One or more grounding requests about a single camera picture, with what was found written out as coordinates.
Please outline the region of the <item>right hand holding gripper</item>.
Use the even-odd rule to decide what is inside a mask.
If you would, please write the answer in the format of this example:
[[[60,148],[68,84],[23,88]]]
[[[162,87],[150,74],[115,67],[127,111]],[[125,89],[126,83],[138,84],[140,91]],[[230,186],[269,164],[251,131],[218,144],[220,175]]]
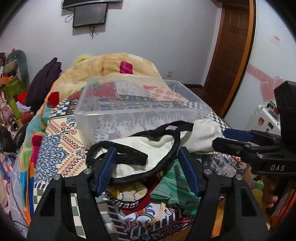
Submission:
[[[262,203],[266,208],[272,208],[278,200],[278,196],[274,193],[278,186],[278,180],[268,176],[261,176],[261,179],[264,184]]]

